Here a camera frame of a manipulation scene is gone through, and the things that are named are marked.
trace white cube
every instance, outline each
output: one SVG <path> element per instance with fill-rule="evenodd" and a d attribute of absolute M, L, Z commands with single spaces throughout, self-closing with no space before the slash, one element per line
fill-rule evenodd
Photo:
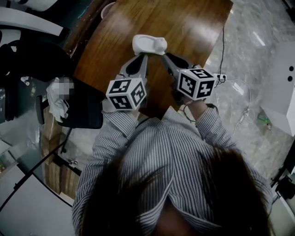
<path fill-rule="evenodd" d="M 147 96 L 142 78 L 111 80 L 106 97 L 116 110 L 136 110 Z"/>
<path fill-rule="evenodd" d="M 202 68 L 179 71 L 177 90 L 191 98 L 201 100 L 210 97 L 214 89 L 216 77 Z"/>

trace white cable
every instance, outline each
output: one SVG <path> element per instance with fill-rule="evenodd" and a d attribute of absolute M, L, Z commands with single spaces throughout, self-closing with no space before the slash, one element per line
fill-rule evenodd
<path fill-rule="evenodd" d="M 241 118 L 236 123 L 233 135 L 235 135 L 236 128 L 237 128 L 238 124 L 243 121 L 244 117 L 245 117 L 245 120 L 248 121 L 249 123 L 253 123 L 254 120 L 255 120 L 255 111 L 252 108 L 250 108 L 250 103 L 251 103 L 251 89 L 250 89 L 250 86 L 246 82 L 244 82 L 242 79 L 239 79 L 239 78 L 234 79 L 234 80 L 226 80 L 226 82 L 233 82 L 233 81 L 236 81 L 236 80 L 241 80 L 243 82 L 243 84 L 245 84 L 248 87 L 248 89 L 249 89 L 249 104 L 248 104 L 248 108 L 245 111 L 243 111 L 243 113 L 241 115 Z M 250 111 L 253 111 L 253 119 L 251 119 L 251 120 L 247 119 L 247 117 L 249 116 Z"/>

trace shirt sleeve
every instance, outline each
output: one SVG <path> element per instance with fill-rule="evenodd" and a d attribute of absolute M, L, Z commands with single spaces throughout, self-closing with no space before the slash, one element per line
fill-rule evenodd
<path fill-rule="evenodd" d="M 122 154 L 137 126 L 137 120 L 130 112 L 106 112 L 104 118 L 109 122 L 104 123 L 95 138 L 93 153 L 88 156 L 88 164 L 81 173 L 76 189 L 72 220 L 77 235 L 81 230 L 84 207 L 99 173 L 105 164 Z"/>
<path fill-rule="evenodd" d="M 232 140 L 231 135 L 222 125 L 219 118 L 217 108 L 207 108 L 205 112 L 196 120 L 196 127 L 199 130 L 201 137 L 213 147 L 221 147 L 224 149 L 235 149 L 238 152 L 236 143 Z M 270 214 L 272 206 L 272 192 L 268 181 L 261 176 L 254 166 L 244 158 L 246 166 L 254 180 L 256 189 L 261 193 L 265 209 Z"/>

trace striped shirt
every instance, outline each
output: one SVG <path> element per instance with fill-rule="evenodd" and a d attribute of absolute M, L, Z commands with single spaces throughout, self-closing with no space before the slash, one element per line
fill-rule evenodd
<path fill-rule="evenodd" d="M 151 118 L 138 125 L 130 112 L 104 113 L 109 120 L 96 137 L 94 152 L 88 158 L 76 190 L 72 209 L 73 224 L 79 234 L 84 207 L 97 176 L 106 162 L 125 150 L 122 178 L 140 169 L 136 178 L 162 167 L 161 175 L 145 189 L 139 215 L 145 235 L 155 229 L 167 197 L 183 218 L 200 233 L 213 233 L 214 223 L 201 185 L 200 158 L 211 158 L 214 147 L 237 149 L 218 117 L 216 108 L 207 108 L 195 125 L 172 107 L 162 120 Z M 246 161 L 256 188 L 262 193 L 268 213 L 272 194 L 268 182 Z"/>

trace brown table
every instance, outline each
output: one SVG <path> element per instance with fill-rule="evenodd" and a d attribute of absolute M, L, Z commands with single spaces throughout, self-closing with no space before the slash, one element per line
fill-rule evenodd
<path fill-rule="evenodd" d="M 105 93 L 121 66 L 134 57 L 136 34 L 164 37 L 168 52 L 203 66 L 231 7 L 230 0 L 118 0 L 91 36 L 74 76 Z M 142 113 L 161 118 L 169 106 L 178 109 L 171 95 L 173 80 L 160 56 L 150 57 L 147 79 L 150 95 Z"/>

